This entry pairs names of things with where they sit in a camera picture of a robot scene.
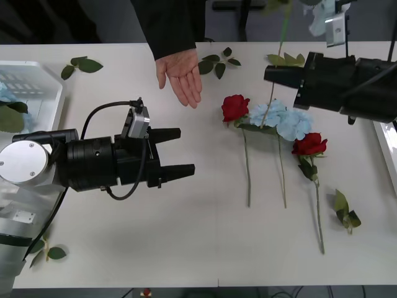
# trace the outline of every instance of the floor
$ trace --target floor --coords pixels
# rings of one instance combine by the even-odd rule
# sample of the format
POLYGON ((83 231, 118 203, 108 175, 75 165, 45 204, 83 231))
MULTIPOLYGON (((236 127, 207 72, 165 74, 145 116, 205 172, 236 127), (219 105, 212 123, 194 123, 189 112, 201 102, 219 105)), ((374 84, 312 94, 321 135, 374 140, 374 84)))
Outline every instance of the floor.
MULTIPOLYGON (((48 14, 55 24, 56 32, 53 43, 75 43, 68 26, 52 13, 45 0, 40 2, 46 7, 48 14)), ((213 0, 207 2, 207 28, 206 36, 218 42, 239 41, 236 12, 214 12, 213 0)), ((86 14, 96 23, 97 34, 105 43, 130 43, 145 42, 135 12, 129 0, 80 0, 86 14)), ((353 41, 380 41, 390 40, 391 31, 397 16, 396 0, 360 0, 353 3, 350 14, 350 39, 353 41)), ((304 16, 303 8, 298 1, 294 8, 287 34, 287 41, 308 42, 324 41, 324 37, 314 38, 308 31, 312 16, 304 16)), ((19 19, 18 15, 9 7, 6 1, 0 1, 0 20, 12 25, 25 35, 30 35, 30 30, 19 19)), ((246 33, 250 42, 276 42, 280 37, 280 28, 283 21, 281 12, 270 16, 263 16, 261 12, 254 11, 249 15, 246 33)), ((19 43, 0 30, 0 44, 19 43)), ((366 297, 397 297, 397 286, 367 286, 366 297)), ((296 295, 298 287, 261 287, 261 288, 222 288, 222 289, 153 289, 153 297, 272 297, 279 291, 287 291, 296 295)), ((15 290, 12 298, 121 298, 128 289, 23 289, 15 290)), ((334 286, 332 287, 335 298, 361 298, 362 288, 359 286, 334 286)), ((139 297, 140 290, 134 290, 127 297, 139 297)), ((322 298, 332 297, 327 287, 304 287, 299 297, 322 298)))

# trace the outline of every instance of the red object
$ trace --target red object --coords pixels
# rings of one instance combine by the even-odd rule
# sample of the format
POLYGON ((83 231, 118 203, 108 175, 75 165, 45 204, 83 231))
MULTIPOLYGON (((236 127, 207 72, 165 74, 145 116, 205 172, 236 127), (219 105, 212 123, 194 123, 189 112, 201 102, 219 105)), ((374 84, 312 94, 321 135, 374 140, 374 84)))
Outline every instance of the red object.
POLYGON ((321 135, 319 133, 308 133, 302 141, 295 140, 292 154, 313 155, 325 152, 327 150, 327 141, 321 141, 321 135))
POLYGON ((244 99, 244 96, 242 95, 233 95, 226 97, 222 105, 224 117, 223 121, 234 121, 248 114, 248 103, 249 99, 244 99))
POLYGON ((148 289, 148 288, 146 288, 145 290, 143 290, 143 295, 144 295, 145 297, 149 297, 150 293, 151 293, 151 291, 150 291, 150 289, 148 289))

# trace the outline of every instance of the white tray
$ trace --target white tray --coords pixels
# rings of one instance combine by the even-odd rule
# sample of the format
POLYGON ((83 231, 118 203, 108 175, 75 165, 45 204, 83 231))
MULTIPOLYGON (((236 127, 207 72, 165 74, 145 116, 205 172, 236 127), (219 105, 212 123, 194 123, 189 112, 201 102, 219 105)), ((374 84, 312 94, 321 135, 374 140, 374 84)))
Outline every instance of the white tray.
MULTIPOLYGON (((0 61, 0 81, 27 104, 32 115, 30 132, 58 128, 66 89, 59 76, 37 62, 0 61)), ((13 135, 0 132, 0 150, 10 144, 13 135)))
POLYGON ((397 131, 393 123, 373 123, 377 132, 380 147, 385 157, 391 182, 397 194, 397 131))

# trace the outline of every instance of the black cable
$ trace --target black cable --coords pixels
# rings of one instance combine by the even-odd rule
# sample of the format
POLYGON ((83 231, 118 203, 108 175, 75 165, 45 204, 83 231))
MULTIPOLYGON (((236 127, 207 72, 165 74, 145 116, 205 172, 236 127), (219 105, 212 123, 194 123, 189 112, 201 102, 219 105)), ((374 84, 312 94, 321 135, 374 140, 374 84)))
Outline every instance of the black cable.
POLYGON ((47 220, 47 222, 45 223, 42 231, 38 234, 38 236, 36 237, 35 240, 33 240, 33 242, 30 244, 30 246, 28 247, 26 254, 24 256, 24 260, 26 259, 27 255, 32 251, 33 247, 36 245, 36 243, 41 239, 41 237, 44 235, 45 231, 47 231, 48 227, 51 225, 53 219, 55 218, 55 215, 58 213, 63 199, 65 198, 66 192, 68 191, 68 187, 65 189, 65 191, 62 193, 61 197, 59 198, 58 202, 56 203, 55 207, 54 207, 54 211, 52 212, 50 218, 47 220))
POLYGON ((304 286, 301 286, 301 287, 299 288, 298 292, 297 292, 296 295, 295 295, 295 298, 298 297, 298 295, 299 295, 300 291, 302 291, 303 287, 304 287, 304 286))
POLYGON ((122 298, 126 298, 126 296, 127 296, 129 293, 131 293, 133 290, 134 290, 134 288, 131 288, 127 293, 125 293, 125 294, 123 295, 122 298))
POLYGON ((361 286, 361 288, 362 288, 362 297, 363 298, 367 298, 367 293, 365 292, 365 287, 364 286, 361 286))
POLYGON ((86 136, 86 132, 87 132, 87 128, 88 128, 88 124, 92 118, 92 116, 94 116, 97 112, 99 112, 100 110, 106 109, 107 107, 116 107, 116 106, 130 106, 132 104, 132 102, 130 101, 116 101, 116 102, 111 102, 110 104, 104 104, 102 106, 97 107, 96 109, 94 109, 87 117, 86 122, 84 123, 84 127, 83 130, 81 132, 81 138, 80 140, 84 140, 84 137, 86 136))
POLYGON ((136 188, 139 185, 139 182, 141 182, 141 178, 143 175, 143 169, 145 168, 145 161, 146 161, 146 139, 142 139, 142 157, 141 157, 141 165, 139 167, 139 172, 138 172, 138 176, 136 177, 136 181, 134 183, 134 186, 131 188, 131 190, 122 197, 117 197, 113 194, 112 190, 110 189, 110 187, 106 187, 106 192, 108 193, 108 195, 110 197, 112 197, 113 199, 117 200, 117 201, 123 201, 125 199, 128 199, 136 190, 136 188))
POLYGON ((382 79, 385 76, 387 76, 388 74, 390 74, 395 69, 397 69, 397 62, 394 63, 393 65, 391 65, 387 70, 383 70, 382 72, 380 72, 376 76, 370 78, 368 81, 365 81, 364 83, 359 84, 357 87, 354 87, 353 89, 350 89, 350 90, 346 91, 345 93, 343 93, 341 95, 342 99, 347 98, 347 97, 353 95, 354 93, 359 92, 361 89, 363 89, 364 87, 367 87, 368 85, 376 83, 380 79, 382 79))
POLYGON ((331 294, 331 298, 334 298, 334 293, 332 291, 332 287, 328 286, 328 289, 329 289, 329 293, 331 294))
MULTIPOLYGON (((390 45, 390 50, 389 50, 389 55, 388 55, 388 62, 391 62, 391 59, 393 57, 393 52, 394 52, 394 48, 395 48, 396 38, 397 38, 397 19, 396 19, 395 27, 393 29, 393 36, 391 38, 391 45, 390 45)), ((357 87, 354 87, 353 89, 348 90, 345 93, 343 93, 341 95, 342 99, 347 98, 347 97, 353 95, 354 93, 359 92, 362 88, 367 87, 368 85, 376 83, 380 79, 382 79, 385 76, 387 76, 388 74, 390 74, 395 69, 397 69, 397 62, 392 64, 387 70, 383 70, 382 72, 380 72, 376 76, 370 78, 368 81, 366 81, 366 82, 358 85, 357 87)))
POLYGON ((396 19, 395 27, 393 29, 393 36, 391 37, 389 57, 387 59, 388 62, 391 62, 391 59, 393 58, 393 52, 395 50, 396 38, 397 38, 397 19, 396 19))

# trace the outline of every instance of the human hand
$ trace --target human hand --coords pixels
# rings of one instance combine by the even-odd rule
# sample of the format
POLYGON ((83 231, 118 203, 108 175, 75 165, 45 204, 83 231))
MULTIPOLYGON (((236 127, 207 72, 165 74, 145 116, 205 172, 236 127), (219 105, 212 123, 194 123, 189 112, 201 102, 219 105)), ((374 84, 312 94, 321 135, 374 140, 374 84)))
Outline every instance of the human hand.
POLYGON ((193 109, 197 107, 203 87, 195 48, 156 60, 156 70, 160 89, 166 85, 167 74, 172 90, 181 104, 189 104, 193 109))

